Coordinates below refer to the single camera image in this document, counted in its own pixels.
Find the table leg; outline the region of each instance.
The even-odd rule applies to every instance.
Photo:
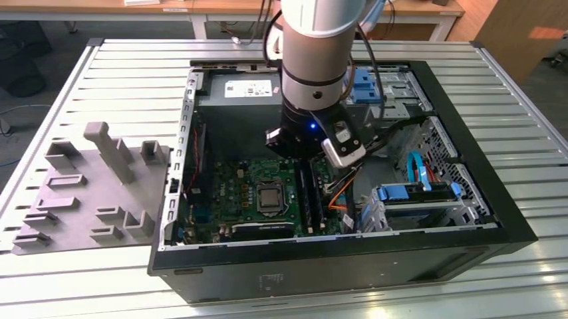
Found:
[[[78,32],[78,21],[63,21],[65,27],[69,31],[69,33]]]
[[[430,37],[430,41],[446,41],[452,30],[456,17],[442,17],[439,24],[436,24],[435,32]]]
[[[194,26],[196,39],[198,40],[208,39],[208,31],[205,30],[206,22],[208,17],[205,15],[192,15],[192,24]]]

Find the white label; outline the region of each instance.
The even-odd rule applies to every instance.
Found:
[[[273,96],[271,80],[229,81],[225,84],[226,98],[261,98]]]
[[[336,137],[340,143],[345,143],[352,138],[352,134],[348,130],[343,130],[340,133],[336,133]]]
[[[164,12],[188,12],[188,9],[164,9]]]
[[[344,214],[344,223],[347,224],[349,228],[353,229],[353,219],[352,217],[348,216],[348,214]]]

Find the aluminum table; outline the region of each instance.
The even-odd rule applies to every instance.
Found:
[[[87,46],[0,196],[0,318],[566,318],[567,142],[486,49],[430,42],[374,48],[382,59],[428,61],[539,242],[443,284],[205,306],[189,306],[148,275],[150,247],[13,255],[51,141],[92,149],[79,139],[83,126],[108,121],[129,145],[149,139],[174,145],[190,60],[261,59],[260,44],[241,50],[229,41],[106,40]],[[368,58],[361,43],[353,56]]]

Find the power supply label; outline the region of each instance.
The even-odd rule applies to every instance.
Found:
[[[226,98],[261,98],[273,96],[271,80],[228,81],[225,84]]]

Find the wooden table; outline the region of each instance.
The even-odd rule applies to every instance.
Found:
[[[0,20],[189,21],[197,39],[206,39],[209,21],[256,21],[261,0],[164,0],[160,5],[126,7],[124,0],[0,0]],[[431,0],[396,0],[396,23],[436,25],[431,41],[444,41],[464,14],[455,0],[447,7]],[[380,22],[390,22],[386,7]]]

